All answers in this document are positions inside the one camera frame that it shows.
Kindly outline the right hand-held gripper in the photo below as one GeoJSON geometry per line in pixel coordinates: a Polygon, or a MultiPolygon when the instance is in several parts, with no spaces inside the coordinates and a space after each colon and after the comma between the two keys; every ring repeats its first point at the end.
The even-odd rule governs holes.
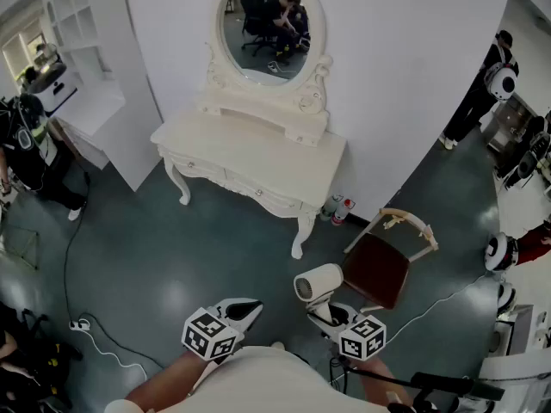
{"type": "Polygon", "coordinates": [[[330,324],[312,312],[306,316],[346,358],[367,361],[386,346],[387,326],[373,315],[364,315],[350,305],[331,303],[330,324]]]}

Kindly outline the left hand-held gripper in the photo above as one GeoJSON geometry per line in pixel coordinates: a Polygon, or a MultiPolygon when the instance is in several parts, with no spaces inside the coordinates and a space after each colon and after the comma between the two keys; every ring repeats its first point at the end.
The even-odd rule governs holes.
{"type": "Polygon", "coordinates": [[[207,308],[200,307],[184,323],[182,344],[206,362],[228,356],[244,340],[245,332],[252,328],[262,311],[260,300],[248,298],[223,299],[207,308]],[[249,309],[240,323],[227,316],[231,305],[249,309]]]}

